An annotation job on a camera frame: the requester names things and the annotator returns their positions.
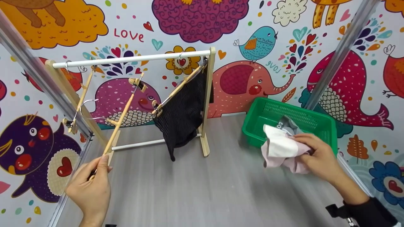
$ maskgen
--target orange cloud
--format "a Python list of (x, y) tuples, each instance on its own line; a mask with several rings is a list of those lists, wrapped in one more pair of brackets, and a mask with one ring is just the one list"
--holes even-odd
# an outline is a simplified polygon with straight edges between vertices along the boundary
[(23, 9), (20, 5), (13, 5), (14, 2), (20, 1), (0, 1), (0, 9), (32, 49), (94, 42), (98, 36), (108, 33), (102, 10), (95, 5), (86, 4), (83, 0), (50, 0), (50, 4), (48, 0), (48, 5), (43, 9), (33, 10), (29, 9), (29, 2), (32, 1), (24, 2), (26, 5)]
[(382, 0), (385, 3), (387, 11), (392, 13), (400, 13), (404, 17), (404, 1), (403, 0)]

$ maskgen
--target blue bird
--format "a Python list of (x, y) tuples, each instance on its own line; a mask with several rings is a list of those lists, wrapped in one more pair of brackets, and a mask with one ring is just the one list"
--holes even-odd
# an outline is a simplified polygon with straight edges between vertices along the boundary
[(240, 48), (240, 52), (247, 60), (257, 61), (267, 56), (274, 48), (278, 39), (278, 33), (269, 26), (262, 26), (257, 29), (248, 41), (240, 45), (239, 40), (235, 40), (233, 45)]

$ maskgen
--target black striped cloth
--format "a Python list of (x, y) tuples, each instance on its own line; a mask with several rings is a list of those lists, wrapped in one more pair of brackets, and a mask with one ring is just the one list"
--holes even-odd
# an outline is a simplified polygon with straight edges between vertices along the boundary
[(196, 137), (196, 129), (202, 124), (205, 100), (207, 67), (188, 81), (165, 104), (160, 116), (154, 118), (163, 133), (171, 161), (175, 161), (174, 148), (182, 147)]

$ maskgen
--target pink cloth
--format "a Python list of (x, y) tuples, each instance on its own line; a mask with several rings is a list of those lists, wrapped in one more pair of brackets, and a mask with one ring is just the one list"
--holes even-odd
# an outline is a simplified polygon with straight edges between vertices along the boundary
[(288, 136), (286, 131), (266, 124), (264, 132), (267, 136), (267, 141), (261, 147), (264, 167), (279, 167), (283, 164), (293, 173), (309, 173), (304, 164), (295, 160), (295, 157), (309, 153), (309, 146), (291, 139), (292, 136)]

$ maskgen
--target black sleeve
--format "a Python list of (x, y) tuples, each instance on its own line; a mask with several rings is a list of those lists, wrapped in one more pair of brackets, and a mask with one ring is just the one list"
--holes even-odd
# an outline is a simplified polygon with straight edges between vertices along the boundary
[(326, 207), (331, 217), (343, 219), (353, 218), (359, 227), (393, 227), (397, 219), (376, 198), (370, 198), (361, 205), (344, 205), (338, 208), (335, 204)]

